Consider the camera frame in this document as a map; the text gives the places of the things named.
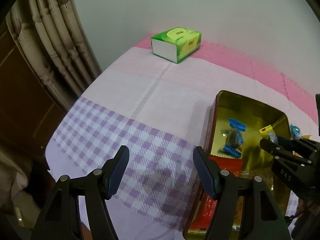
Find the clear bag fried snacks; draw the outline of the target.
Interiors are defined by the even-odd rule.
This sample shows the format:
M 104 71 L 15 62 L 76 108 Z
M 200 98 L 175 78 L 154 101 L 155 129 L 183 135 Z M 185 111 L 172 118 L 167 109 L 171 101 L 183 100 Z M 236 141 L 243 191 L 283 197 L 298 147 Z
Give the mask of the clear bag fried snacks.
M 265 181 L 266 185 L 273 192 L 273 175 L 271 172 L 268 172 L 267 169 L 259 169 L 261 171 L 261 178 Z M 254 171 L 243 171 L 240 173 L 240 178 L 251 179 L 255 175 Z M 233 228 L 232 231 L 238 232 L 240 230 L 241 220 L 242 220 L 242 210 L 244 204 L 244 197 L 240 196 L 237 198 L 237 207 L 234 216 Z

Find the yellow clear snack packet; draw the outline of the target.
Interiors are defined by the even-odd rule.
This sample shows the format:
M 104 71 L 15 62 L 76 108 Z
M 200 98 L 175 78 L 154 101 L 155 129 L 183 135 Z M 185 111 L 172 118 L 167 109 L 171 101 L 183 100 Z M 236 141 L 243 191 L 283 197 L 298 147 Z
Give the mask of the yellow clear snack packet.
M 263 139 L 267 139 L 275 144 L 278 143 L 278 137 L 277 137 L 272 125 L 268 125 L 268 126 L 265 126 L 261 129 L 259 129 L 259 132 L 260 132 Z

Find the orange yellow snack packet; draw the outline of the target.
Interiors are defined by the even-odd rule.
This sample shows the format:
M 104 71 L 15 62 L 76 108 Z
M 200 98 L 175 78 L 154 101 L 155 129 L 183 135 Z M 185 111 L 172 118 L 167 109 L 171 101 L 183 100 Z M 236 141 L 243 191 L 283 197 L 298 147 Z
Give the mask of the orange yellow snack packet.
M 310 157 L 313 152 L 312 149 L 307 144 L 306 140 L 303 138 L 292 139 L 293 150 L 304 158 Z

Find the blue candy top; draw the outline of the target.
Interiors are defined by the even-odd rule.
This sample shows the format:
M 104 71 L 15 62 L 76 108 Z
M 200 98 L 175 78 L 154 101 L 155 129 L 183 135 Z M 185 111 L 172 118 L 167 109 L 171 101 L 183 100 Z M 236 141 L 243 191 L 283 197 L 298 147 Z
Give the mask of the blue candy top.
M 300 128 L 293 124 L 290 125 L 290 132 L 293 139 L 299 139 L 301 137 Z

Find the blue wrapped candy middle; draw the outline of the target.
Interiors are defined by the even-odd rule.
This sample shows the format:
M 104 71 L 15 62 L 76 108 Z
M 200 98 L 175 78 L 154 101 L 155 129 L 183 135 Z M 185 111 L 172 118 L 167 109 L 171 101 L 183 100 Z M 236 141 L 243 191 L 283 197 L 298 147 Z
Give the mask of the blue wrapped candy middle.
M 246 125 L 238 120 L 229 118 L 229 129 L 222 131 L 225 138 L 225 144 L 219 149 L 229 157 L 240 159 L 242 155 L 242 146 L 244 144 L 243 134 L 246 131 Z

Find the gold toffee tin box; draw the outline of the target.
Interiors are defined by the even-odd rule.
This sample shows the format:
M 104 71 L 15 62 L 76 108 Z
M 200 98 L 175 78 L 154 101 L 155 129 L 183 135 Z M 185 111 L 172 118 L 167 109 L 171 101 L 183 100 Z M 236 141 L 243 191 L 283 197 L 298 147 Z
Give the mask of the gold toffee tin box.
M 261 171 L 258 171 L 259 169 L 267 169 L 268 172 L 271 172 L 273 175 L 272 194 L 282 215 L 285 216 L 290 191 L 272 172 L 273 158 L 272 155 L 260 148 L 260 140 L 263 138 L 259 129 L 273 125 L 277 136 L 289 138 L 290 130 L 287 116 L 282 111 L 263 102 L 226 90 L 220 91 L 210 109 L 206 137 L 204 139 L 204 145 L 201 146 L 208 156 L 215 155 L 218 157 L 233 158 L 219 152 L 219 149 L 225 144 L 222 131 L 229 129 L 229 118 L 238 120 L 247 126 L 243 134 L 244 144 L 240 158 L 243 160 L 241 172 L 255 170 L 254 176 L 261 174 Z M 198 172 L 197 177 L 200 187 L 201 181 Z M 188 232 L 190 215 L 183 230 L 183 237 L 185 239 L 205 239 L 206 232 L 204 234 Z M 238 239 L 238 234 L 239 231 L 232 231 L 230 239 Z

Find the red snack packet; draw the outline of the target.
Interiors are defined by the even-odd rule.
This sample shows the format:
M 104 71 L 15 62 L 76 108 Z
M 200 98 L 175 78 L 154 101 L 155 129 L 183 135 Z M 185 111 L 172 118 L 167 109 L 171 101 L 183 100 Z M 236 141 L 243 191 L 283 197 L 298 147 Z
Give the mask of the red snack packet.
M 206 157 L 208 163 L 215 168 L 213 175 L 208 170 L 198 172 L 201 180 L 193 210 L 190 215 L 188 232 L 204 234 L 207 232 L 210 222 L 217 209 L 218 200 L 222 192 L 221 170 L 227 170 L 236 177 L 240 176 L 242 159 L 224 158 L 215 155 Z

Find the pink purple checkered tablecloth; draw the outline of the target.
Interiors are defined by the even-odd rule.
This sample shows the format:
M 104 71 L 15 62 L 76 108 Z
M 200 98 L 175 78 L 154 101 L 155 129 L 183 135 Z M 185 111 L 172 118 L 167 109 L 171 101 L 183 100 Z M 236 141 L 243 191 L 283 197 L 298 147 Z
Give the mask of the pink purple checkered tablecloth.
M 208 42 L 179 64 L 151 51 L 145 38 L 112 63 L 82 94 L 46 147 L 55 179 L 85 176 L 121 145 L 130 161 L 107 208 L 120 239 L 182 239 L 209 109 L 227 90 L 284 112 L 318 140 L 316 103 L 284 74 Z

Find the green tissue pack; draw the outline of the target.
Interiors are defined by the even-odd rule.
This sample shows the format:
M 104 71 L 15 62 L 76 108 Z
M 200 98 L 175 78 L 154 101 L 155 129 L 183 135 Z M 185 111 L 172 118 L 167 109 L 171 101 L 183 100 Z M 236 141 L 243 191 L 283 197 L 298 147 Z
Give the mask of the green tissue pack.
M 173 63 L 180 63 L 200 48 L 201 38 L 199 31 L 176 27 L 150 38 L 152 53 Z

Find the beige curtain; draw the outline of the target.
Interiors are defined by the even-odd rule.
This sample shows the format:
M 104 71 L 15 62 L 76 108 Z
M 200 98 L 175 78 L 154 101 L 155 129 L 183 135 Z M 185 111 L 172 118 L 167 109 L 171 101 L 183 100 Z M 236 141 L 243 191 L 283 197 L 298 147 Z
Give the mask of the beige curtain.
M 71 0 L 16 0 L 5 17 L 31 71 L 69 110 L 100 75 Z

